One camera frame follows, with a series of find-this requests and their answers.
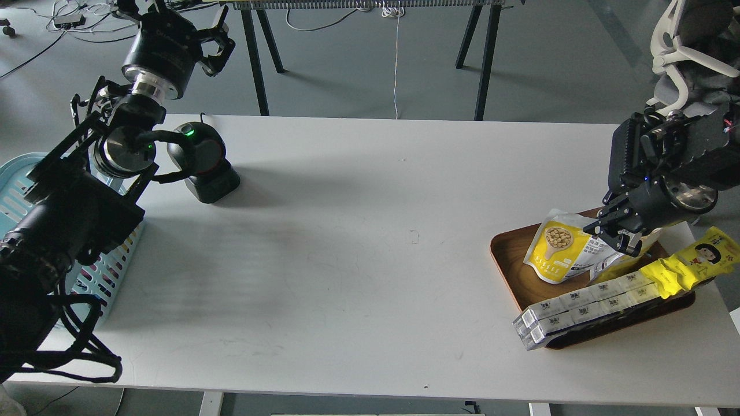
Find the table leg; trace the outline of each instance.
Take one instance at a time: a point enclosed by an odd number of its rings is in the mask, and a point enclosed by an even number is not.
[[[260,107],[260,115],[270,115],[270,110],[267,107],[267,95],[265,94],[265,80],[264,78],[262,78],[260,52],[257,50],[257,39],[255,38],[255,23],[252,21],[252,11],[242,10],[241,21],[244,25],[246,48],[249,52],[249,63],[252,65],[252,76],[255,78],[257,104]]]
[[[549,403],[529,403],[529,416],[550,416]]]
[[[720,416],[716,407],[695,407],[697,416]]]
[[[222,402],[223,392],[203,392],[201,412],[198,413],[198,416],[219,416]]]
[[[283,68],[283,62],[280,60],[280,54],[278,54],[278,46],[275,43],[275,37],[272,36],[272,28],[270,27],[270,21],[267,20],[267,13],[265,13],[265,10],[259,9],[257,10],[257,17],[260,19],[262,33],[265,34],[267,48],[270,50],[272,63],[275,64],[275,70],[279,74],[284,73],[285,68]]]
[[[485,111],[485,100],[488,97],[488,81],[491,77],[491,66],[494,62],[496,36],[499,32],[501,9],[502,8],[500,5],[491,6],[491,14],[488,16],[488,32],[485,35],[483,66],[480,73],[480,84],[478,86],[478,102],[475,104],[475,121],[483,120],[483,112]]]
[[[478,25],[478,18],[482,9],[483,6],[473,6],[473,10],[470,12],[468,26],[465,28],[465,35],[462,38],[460,51],[457,53],[457,61],[455,61],[455,67],[457,69],[462,68],[465,63],[465,57],[468,55],[468,48],[470,47],[470,40],[473,39],[473,33],[475,32],[475,27]]]

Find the gray floor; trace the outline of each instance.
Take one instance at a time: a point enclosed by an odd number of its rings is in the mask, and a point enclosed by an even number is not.
[[[648,40],[667,0],[509,1],[516,7],[501,19],[489,88],[487,121],[617,124],[640,111],[652,93]],[[28,10],[50,12],[44,0],[0,0],[0,18],[18,37],[0,36],[0,73],[51,43],[45,19]],[[296,11],[292,23],[313,27],[344,10]],[[408,9],[399,28],[397,104],[401,118],[470,120],[480,76],[486,13],[474,37],[466,68],[454,69],[469,10]],[[213,11],[188,14],[198,27],[210,25]],[[289,29],[283,11],[268,16],[286,74],[272,69],[260,39],[265,83],[273,115],[298,117],[394,118],[393,77],[396,21],[380,11],[355,13],[317,32]],[[170,113],[257,115],[252,74],[238,13],[227,19],[237,48],[215,78],[196,68],[186,95],[166,103]],[[109,26],[120,26],[113,21]],[[95,40],[133,32],[96,35]],[[130,41],[88,44],[66,36],[22,70],[0,81],[0,126],[48,150],[71,126],[71,95],[86,95],[97,76],[123,82],[121,62]],[[0,164],[17,155],[3,145]],[[721,195],[718,207],[694,229],[717,225],[740,240],[736,220],[740,188]],[[728,309],[740,306],[737,272],[718,278]],[[69,391],[67,387],[11,384],[9,392],[29,415]],[[115,387],[84,387],[55,402],[42,415],[113,415],[121,397]],[[127,390],[121,415],[196,415],[198,392]],[[227,395],[223,415],[271,413],[464,413],[464,403],[447,400],[386,400],[361,397]],[[525,403],[481,402],[488,415],[527,415]],[[613,406],[554,406],[553,415],[691,415],[692,409]]]

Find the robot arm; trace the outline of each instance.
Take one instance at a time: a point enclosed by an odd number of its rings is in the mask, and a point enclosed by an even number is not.
[[[584,231],[635,256],[641,236],[740,185],[739,27],[729,1],[670,3],[651,42],[656,97],[614,132],[605,206]]]
[[[0,241],[0,382],[16,372],[117,381],[121,359],[93,335],[100,300],[94,295],[67,295],[66,274],[75,262],[93,264],[101,253],[124,242],[144,217],[136,202],[150,181],[186,180],[207,203],[239,184],[225,159],[223,141],[212,128],[191,123],[174,132],[152,131],[164,121],[164,100],[184,94],[195,64],[209,76],[223,69],[235,46],[226,35],[227,10],[225,6],[219,10],[213,28],[197,30],[168,10],[164,0],[155,0],[143,15],[131,0],[118,3],[116,13],[138,23],[122,69],[131,84],[98,80],[86,104],[87,117],[29,173],[35,184],[24,197],[34,208]],[[201,44],[208,41],[219,46],[214,56],[203,56]],[[99,111],[93,111],[95,103]],[[75,122],[80,104],[76,95]],[[196,130],[202,134],[193,135]],[[181,171],[155,174],[156,141],[169,144]],[[137,178],[125,195],[119,195],[91,173],[91,165],[112,178]],[[87,317],[74,313],[74,303],[90,305]],[[58,320],[74,336],[74,343],[63,352],[37,351]],[[113,374],[86,378],[56,370],[75,359],[111,366]]]

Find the white cable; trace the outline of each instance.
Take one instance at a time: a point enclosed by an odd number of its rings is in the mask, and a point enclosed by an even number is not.
[[[403,17],[405,14],[406,9],[404,7],[384,7],[383,11],[380,13],[382,17],[389,17],[392,19],[398,19]]]
[[[398,120],[398,101],[396,97],[396,89],[398,87],[398,28],[401,25],[401,19],[399,17],[403,16],[403,11],[400,16],[396,17],[396,64],[393,69],[393,108],[396,110],[396,120]]]

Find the yellow snack bag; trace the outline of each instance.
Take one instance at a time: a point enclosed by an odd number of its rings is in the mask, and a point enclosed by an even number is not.
[[[711,227],[690,246],[669,258],[640,269],[658,286],[662,298],[688,291],[707,279],[729,273],[740,261],[740,246],[717,227]]]
[[[592,218],[553,209],[542,222],[524,257],[540,279],[558,284],[588,271],[614,250],[583,232]]]

